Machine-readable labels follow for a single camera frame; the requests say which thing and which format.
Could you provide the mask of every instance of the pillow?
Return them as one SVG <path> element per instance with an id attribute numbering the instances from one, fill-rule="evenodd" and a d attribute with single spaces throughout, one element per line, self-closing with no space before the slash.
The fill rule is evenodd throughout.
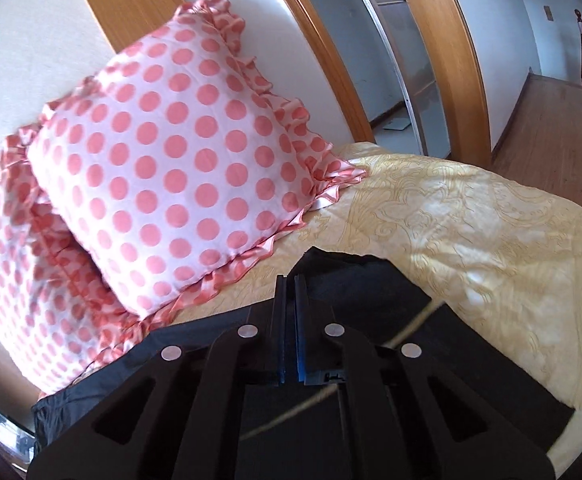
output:
<path id="1" fill-rule="evenodd" d="M 0 341 L 24 377 L 50 394 L 142 337 L 53 213 L 24 151 L 13 134 L 0 153 Z"/>
<path id="2" fill-rule="evenodd" d="M 53 206 L 141 319 L 205 276 L 239 279 L 364 174 L 238 57 L 242 30 L 227 0 L 184 5 L 63 99 L 28 150 Z"/>

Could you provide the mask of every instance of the pillowcase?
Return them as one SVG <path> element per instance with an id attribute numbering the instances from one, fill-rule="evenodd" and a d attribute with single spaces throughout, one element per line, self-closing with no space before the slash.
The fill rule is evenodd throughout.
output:
<path id="1" fill-rule="evenodd" d="M 184 5 L 63 99 L 28 150 L 53 206 L 141 319 L 205 276 L 212 290 L 239 279 L 364 174 L 238 57 L 242 30 L 227 0 Z M 201 289 L 192 301 L 209 298 Z"/>
<path id="2" fill-rule="evenodd" d="M 142 335 L 53 213 L 24 152 L 13 134 L 0 153 L 0 341 L 24 377 L 51 394 Z"/>

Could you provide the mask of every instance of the black cloth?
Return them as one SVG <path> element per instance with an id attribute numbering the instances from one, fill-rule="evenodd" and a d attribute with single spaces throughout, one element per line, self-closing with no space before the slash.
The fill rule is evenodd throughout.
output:
<path id="1" fill-rule="evenodd" d="M 329 303 L 338 322 L 363 332 L 376 344 L 395 336 L 430 301 L 395 266 L 374 256 L 326 253 L 312 248 L 290 276 L 300 273 L 306 278 L 309 297 Z M 246 309 L 241 308 L 157 330 L 116 362 L 75 386 L 40 400 L 33 407 L 37 449 L 58 438 L 163 347 L 208 346 L 224 330 L 243 324 L 246 315 Z M 548 450 L 561 435 L 574 411 L 445 305 L 409 340 L 433 354 L 543 450 Z M 319 390 L 286 384 L 280 395 L 281 388 L 248 388 L 242 432 L 270 422 Z M 306 471 L 312 472 L 306 478 L 346 478 L 338 410 L 337 396 L 330 396 L 275 428 L 242 441 L 236 478 L 296 479 L 301 478 L 299 474 L 306 477 Z"/>

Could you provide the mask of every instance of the round metal pin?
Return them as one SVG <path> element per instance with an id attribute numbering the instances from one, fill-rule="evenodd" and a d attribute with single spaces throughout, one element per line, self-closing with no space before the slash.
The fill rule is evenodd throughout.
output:
<path id="1" fill-rule="evenodd" d="M 422 355 L 422 349 L 415 343 L 406 343 L 402 345 L 402 355 L 411 359 L 417 359 Z"/>
<path id="2" fill-rule="evenodd" d="M 258 335 L 258 327 L 255 325 L 242 325 L 238 329 L 238 335 L 244 339 L 249 339 Z"/>
<path id="3" fill-rule="evenodd" d="M 182 355 L 182 349 L 179 346 L 167 346 L 162 349 L 162 359 L 165 361 L 174 361 Z"/>
<path id="4" fill-rule="evenodd" d="M 340 337 L 344 334 L 344 327 L 340 323 L 329 323 L 324 327 L 324 332 L 331 337 Z"/>

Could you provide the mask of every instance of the bed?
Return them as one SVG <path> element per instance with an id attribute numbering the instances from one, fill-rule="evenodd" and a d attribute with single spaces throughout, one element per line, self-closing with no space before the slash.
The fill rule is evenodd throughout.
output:
<path id="1" fill-rule="evenodd" d="M 48 1 L 77 9 L 78 25 L 71 41 L 90 43 L 91 48 L 84 49 L 88 56 L 77 58 L 72 57 L 71 49 L 59 51 L 45 73 L 51 49 L 62 44 L 52 35 L 62 19 L 46 23 L 48 36 L 42 38 L 42 48 L 23 45 L 31 61 L 26 66 L 8 58 L 13 44 L 22 40 L 18 34 L 24 35 L 31 23 L 18 25 L 12 32 L 13 43 L 0 47 L 0 75 L 13 70 L 19 81 L 9 84 L 11 93 L 0 103 L 0 108 L 9 104 L 9 112 L 0 114 L 0 140 L 29 120 L 31 110 L 39 110 L 112 53 L 83 0 L 38 3 Z M 12 23 L 7 17 L 12 2 L 0 1 L 0 20 Z M 37 19 L 45 20 L 40 17 L 44 11 L 37 8 Z M 241 12 L 247 19 L 249 9 L 256 15 L 253 7 L 245 5 Z M 290 15 L 280 9 L 276 12 L 288 23 Z M 299 30 L 289 30 L 293 41 L 301 44 Z M 260 55 L 267 75 L 266 64 L 274 64 L 270 52 L 268 55 Z M 55 71 L 58 67 L 60 77 Z M 44 79 L 45 85 L 34 85 L 30 91 L 29 82 L 36 77 Z M 269 77 L 275 80 L 275 74 Z M 325 78 L 320 81 L 326 84 Z M 3 91 L 4 80 L 0 79 Z M 329 92 L 329 106 L 337 106 Z M 296 92 L 291 88 L 289 93 Z M 309 107 L 311 99 L 317 99 L 311 96 L 302 96 Z M 558 475 L 565 472 L 582 451 L 582 208 L 472 166 L 390 154 L 369 143 L 351 144 L 341 111 L 334 121 L 328 109 L 322 108 L 316 123 L 314 129 L 321 129 L 327 138 L 339 129 L 337 138 L 328 140 L 337 144 L 340 156 L 366 168 L 369 177 L 347 189 L 338 203 L 309 213 L 308 224 L 276 242 L 271 257 L 216 298 L 181 311 L 175 323 L 270 298 L 275 276 L 287 273 L 311 246 L 386 258 L 427 294 L 445 299 L 495 348 L 558 400 L 576 409 L 549 452 Z M 13 374 L 12 367 L 5 364 L 0 369 Z"/>

